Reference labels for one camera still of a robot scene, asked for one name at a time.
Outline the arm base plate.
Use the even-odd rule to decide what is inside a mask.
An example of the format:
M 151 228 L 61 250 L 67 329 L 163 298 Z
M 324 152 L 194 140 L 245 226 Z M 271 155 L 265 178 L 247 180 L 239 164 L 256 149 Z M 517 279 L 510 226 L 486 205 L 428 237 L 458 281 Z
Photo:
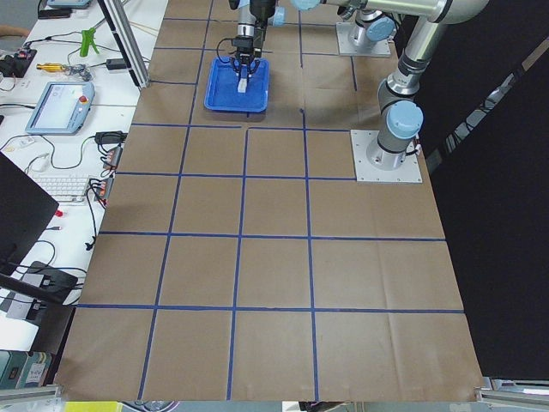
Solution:
M 356 180 L 373 184 L 421 184 L 423 182 L 416 154 L 409 143 L 400 154 L 383 150 L 377 141 L 378 130 L 350 130 Z
M 365 24 L 340 22 L 336 24 L 339 54 L 342 56 L 365 56 L 388 58 L 391 54 L 388 37 L 395 29 L 389 19 Z

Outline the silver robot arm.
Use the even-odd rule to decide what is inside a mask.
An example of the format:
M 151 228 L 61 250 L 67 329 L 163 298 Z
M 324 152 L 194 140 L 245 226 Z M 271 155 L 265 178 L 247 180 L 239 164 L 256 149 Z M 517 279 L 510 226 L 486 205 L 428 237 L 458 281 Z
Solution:
M 258 69 L 269 26 L 280 27 L 286 22 L 286 9 L 276 1 L 230 1 L 229 7 L 238 11 L 237 35 L 230 38 L 233 51 L 221 60 L 229 64 L 239 80 L 250 80 Z M 354 47 L 360 54 L 364 48 L 375 47 L 387 40 L 396 30 L 395 20 L 378 9 L 366 8 L 365 1 L 345 1 L 338 6 L 337 15 L 343 29 L 338 38 Z
M 395 71 L 380 83 L 377 96 L 382 126 L 377 140 L 367 147 L 368 161 L 391 171 L 407 157 L 408 144 L 417 136 L 424 120 L 413 98 L 448 25 L 475 17 L 487 1 L 330 1 L 345 11 L 368 10 L 415 15 L 419 19 L 399 58 Z

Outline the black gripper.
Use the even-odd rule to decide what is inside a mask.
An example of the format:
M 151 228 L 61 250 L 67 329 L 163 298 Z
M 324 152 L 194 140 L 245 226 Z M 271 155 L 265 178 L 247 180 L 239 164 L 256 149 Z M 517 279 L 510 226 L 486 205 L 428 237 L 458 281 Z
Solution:
M 268 20 L 275 14 L 275 0 L 251 0 L 250 13 L 255 18 L 254 23 L 254 54 L 261 55 L 265 41 Z
M 258 59 L 254 60 L 254 39 L 251 36 L 236 36 L 231 43 L 236 49 L 235 58 L 230 58 L 232 71 L 240 76 L 240 64 L 247 64 L 247 77 L 251 78 L 260 65 Z

